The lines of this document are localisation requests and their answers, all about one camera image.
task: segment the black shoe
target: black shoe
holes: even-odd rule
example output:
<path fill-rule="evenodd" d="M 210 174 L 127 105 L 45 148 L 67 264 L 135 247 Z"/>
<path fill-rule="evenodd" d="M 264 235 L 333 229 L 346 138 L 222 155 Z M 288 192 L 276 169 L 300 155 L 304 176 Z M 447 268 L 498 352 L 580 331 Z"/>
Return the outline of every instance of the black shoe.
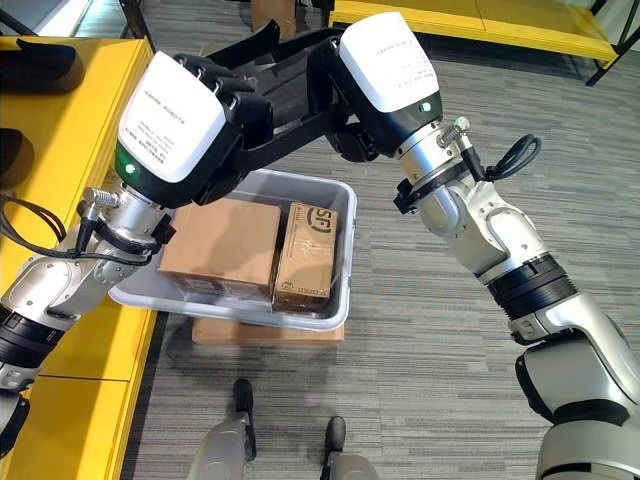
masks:
<path fill-rule="evenodd" d="M 347 424 L 342 417 L 332 417 L 327 424 L 327 431 L 324 437 L 324 462 L 320 480 L 331 478 L 331 466 L 329 465 L 329 455 L 332 452 L 341 452 L 344 448 L 344 441 L 347 437 Z"/>
<path fill-rule="evenodd" d="M 256 433 L 253 429 L 253 389 L 249 380 L 243 378 L 236 380 L 233 385 L 233 398 L 236 404 L 236 412 L 244 412 L 249 417 L 249 425 L 245 426 L 247 440 L 245 442 L 245 459 L 250 462 L 256 458 Z"/>

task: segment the yellow table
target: yellow table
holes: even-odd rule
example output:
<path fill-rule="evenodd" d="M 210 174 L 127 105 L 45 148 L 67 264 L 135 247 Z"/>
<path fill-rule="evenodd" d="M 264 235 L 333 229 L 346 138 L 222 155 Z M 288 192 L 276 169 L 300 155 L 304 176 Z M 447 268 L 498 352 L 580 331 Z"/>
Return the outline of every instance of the yellow table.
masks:
<path fill-rule="evenodd" d="M 329 25 L 389 11 L 416 32 L 595 58 L 604 68 L 617 57 L 589 9 L 554 0 L 335 0 Z"/>
<path fill-rule="evenodd" d="M 69 227 L 87 185 L 100 185 L 113 162 L 118 119 L 151 58 L 144 40 L 47 39 L 72 45 L 85 67 L 82 84 L 59 95 L 0 95 L 0 124 L 16 128 L 34 146 L 29 176 L 17 187 Z M 0 37 L 0 48 L 16 48 Z M 52 246 L 46 225 L 13 209 L 15 228 Z M 0 249 L 4 291 L 29 252 L 6 239 Z M 118 479 L 144 370 L 155 312 L 106 299 L 60 341 L 29 392 L 31 413 L 3 479 Z"/>

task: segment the cardboard box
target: cardboard box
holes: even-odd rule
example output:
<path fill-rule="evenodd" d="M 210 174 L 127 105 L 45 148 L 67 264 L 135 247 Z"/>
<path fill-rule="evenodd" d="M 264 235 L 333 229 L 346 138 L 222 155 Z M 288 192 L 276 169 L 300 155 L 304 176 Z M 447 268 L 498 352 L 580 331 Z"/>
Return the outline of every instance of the cardboard box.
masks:
<path fill-rule="evenodd" d="M 338 213 L 292 203 L 274 285 L 274 306 L 304 311 L 329 299 Z"/>
<path fill-rule="evenodd" d="M 222 198 L 178 210 L 158 270 L 186 291 L 271 298 L 280 207 Z"/>
<path fill-rule="evenodd" d="M 273 18 L 280 26 L 280 40 L 295 37 L 296 3 L 296 0 L 251 0 L 253 30 L 259 30 Z"/>
<path fill-rule="evenodd" d="M 215 347 L 337 347 L 344 341 L 344 325 L 329 332 L 266 327 L 218 318 L 196 318 L 191 338 L 199 345 Z"/>

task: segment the robot leg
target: robot leg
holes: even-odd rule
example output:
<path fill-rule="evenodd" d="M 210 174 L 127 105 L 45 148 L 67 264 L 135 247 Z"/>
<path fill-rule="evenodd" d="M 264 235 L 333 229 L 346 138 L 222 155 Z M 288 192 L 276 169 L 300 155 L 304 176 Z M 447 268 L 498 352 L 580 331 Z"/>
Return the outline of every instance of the robot leg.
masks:
<path fill-rule="evenodd" d="M 235 417 L 209 431 L 191 464 L 187 480 L 242 480 L 245 462 L 256 457 L 251 384 L 238 380 L 234 396 Z"/>
<path fill-rule="evenodd" d="M 346 424 L 342 417 L 333 417 L 327 425 L 325 463 L 320 480 L 380 480 L 369 460 L 344 453 Z"/>

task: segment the plastic bin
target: plastic bin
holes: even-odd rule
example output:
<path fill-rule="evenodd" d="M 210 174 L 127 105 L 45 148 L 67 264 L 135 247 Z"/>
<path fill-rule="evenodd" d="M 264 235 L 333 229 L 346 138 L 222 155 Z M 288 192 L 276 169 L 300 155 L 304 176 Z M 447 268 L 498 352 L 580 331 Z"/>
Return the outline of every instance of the plastic bin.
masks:
<path fill-rule="evenodd" d="M 249 174 L 229 197 L 279 205 L 281 228 L 287 221 L 293 201 L 338 212 L 335 260 L 331 298 L 314 313 L 291 314 L 273 311 L 268 302 L 241 301 L 224 295 L 186 293 L 157 271 L 162 252 L 140 268 L 109 295 L 123 305 L 182 313 L 194 317 L 215 317 L 303 330 L 327 331 L 338 328 L 349 313 L 353 236 L 356 225 L 356 195 L 349 185 L 336 180 L 257 170 Z"/>

